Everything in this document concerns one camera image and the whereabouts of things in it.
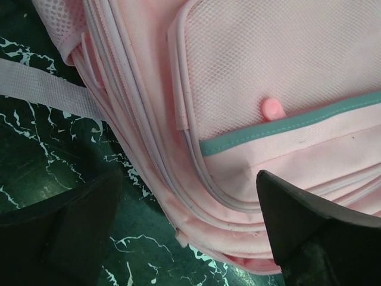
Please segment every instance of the green marble surface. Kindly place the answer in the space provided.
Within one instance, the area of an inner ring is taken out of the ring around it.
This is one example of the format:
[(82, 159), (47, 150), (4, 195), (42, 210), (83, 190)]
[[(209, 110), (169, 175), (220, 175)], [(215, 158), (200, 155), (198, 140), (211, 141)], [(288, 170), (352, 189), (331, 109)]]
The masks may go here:
[[(75, 69), (62, 62), (29, 0), (0, 1), (0, 57), (83, 85)], [(0, 213), (123, 169), (123, 195), (98, 286), (283, 285), (280, 275), (252, 275), (192, 247), (181, 248), (104, 122), (0, 97), (0, 147)]]

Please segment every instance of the dark green marble table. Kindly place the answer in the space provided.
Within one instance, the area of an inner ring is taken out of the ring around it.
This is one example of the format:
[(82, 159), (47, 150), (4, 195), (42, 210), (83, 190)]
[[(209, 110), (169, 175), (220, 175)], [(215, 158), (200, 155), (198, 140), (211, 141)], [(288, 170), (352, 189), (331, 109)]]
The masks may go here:
[[(0, 57), (83, 85), (76, 70), (62, 62), (29, 0), (0, 1)], [(99, 286), (283, 285), (280, 275), (252, 275), (192, 247), (181, 248), (105, 122), (0, 96), (0, 213), (115, 168), (123, 169), (123, 195)]]

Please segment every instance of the backpack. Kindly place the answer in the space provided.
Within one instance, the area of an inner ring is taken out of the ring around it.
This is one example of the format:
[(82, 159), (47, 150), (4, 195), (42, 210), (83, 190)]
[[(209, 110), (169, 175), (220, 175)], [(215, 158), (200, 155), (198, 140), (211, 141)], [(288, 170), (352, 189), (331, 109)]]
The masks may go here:
[(33, 0), (87, 89), (0, 60), (0, 94), (105, 120), (182, 247), (279, 273), (255, 185), (381, 217), (381, 2)]

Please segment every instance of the stitching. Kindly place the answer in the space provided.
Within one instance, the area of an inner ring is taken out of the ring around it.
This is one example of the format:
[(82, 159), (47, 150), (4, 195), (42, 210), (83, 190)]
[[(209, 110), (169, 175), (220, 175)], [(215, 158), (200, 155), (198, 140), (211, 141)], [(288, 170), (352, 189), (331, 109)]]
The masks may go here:
[(298, 123), (298, 124), (295, 124), (295, 125), (291, 125), (291, 126), (288, 126), (288, 127), (283, 127), (283, 128), (279, 128), (279, 129), (275, 129), (275, 130), (270, 130), (270, 131), (267, 131), (267, 132), (257, 133), (257, 134), (251, 135), (251, 136), (247, 136), (247, 137), (244, 137), (244, 138), (241, 138), (241, 139), (237, 139), (235, 141), (232, 141), (230, 143), (221, 145), (219, 147), (215, 147), (215, 148), (212, 148), (212, 149), (205, 150), (203, 153), (205, 155), (209, 155), (210, 153), (213, 153), (214, 151), (219, 151), (221, 149), (225, 149), (226, 147), (230, 147), (230, 146), (236, 145), (236, 144), (239, 145), (241, 142), (244, 142), (244, 141), (249, 141), (251, 139), (258, 138), (258, 137), (269, 136), (271, 134), (284, 132), (284, 131), (287, 131), (289, 129), (294, 129), (294, 128), (298, 128), (298, 127), (304, 127), (306, 125), (309, 125), (309, 124), (315, 123), (317, 121), (321, 121), (323, 119), (326, 119), (328, 117), (337, 115), (337, 114), (339, 114), (341, 112), (344, 112), (344, 111), (346, 111), (348, 109), (358, 108), (358, 107), (361, 107), (361, 106), (364, 106), (364, 105), (367, 105), (367, 104), (377, 103), (377, 102), (380, 102), (380, 101), (381, 101), (381, 99), (377, 99), (377, 100), (371, 100), (371, 101), (363, 102), (363, 103), (360, 103), (360, 104), (355, 104), (355, 105), (351, 105), (351, 106), (348, 106), (348, 107), (344, 107), (342, 109), (333, 111), (333, 112), (331, 112), (329, 114), (325, 114), (324, 116), (321, 116), (321, 117), (318, 117), (318, 118), (315, 118), (315, 119), (312, 119), (312, 120), (308, 120), (308, 121), (305, 121), (305, 122), (302, 122), (302, 123)]

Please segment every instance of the pink fabric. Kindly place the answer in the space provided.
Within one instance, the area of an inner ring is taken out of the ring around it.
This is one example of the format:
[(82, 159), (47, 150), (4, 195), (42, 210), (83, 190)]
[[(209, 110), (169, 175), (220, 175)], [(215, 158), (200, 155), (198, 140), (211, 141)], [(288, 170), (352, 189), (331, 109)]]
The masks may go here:
[[(289, 116), (381, 88), (379, 1), (84, 0), (85, 9), (79, 0), (33, 2), (63, 59), (75, 64), (128, 158), (181, 230), (182, 246), (188, 242), (254, 273), (279, 272), (260, 210), (243, 213), (218, 203), (178, 129), (189, 129), (199, 158), (199, 139), (261, 122), (264, 96), (282, 98)], [(253, 11), (260, 17), (249, 17)], [(352, 13), (367, 17), (349, 21)], [(81, 43), (85, 14), (91, 23)], [(342, 35), (335, 34), (338, 26)], [(331, 42), (319, 46), (321, 39)], [(203, 171), (248, 203), (258, 204), (254, 178), (266, 168), (358, 211), (380, 213), (380, 112), (374, 105), (237, 146), (201, 158)], [(317, 188), (325, 183), (335, 188)]]

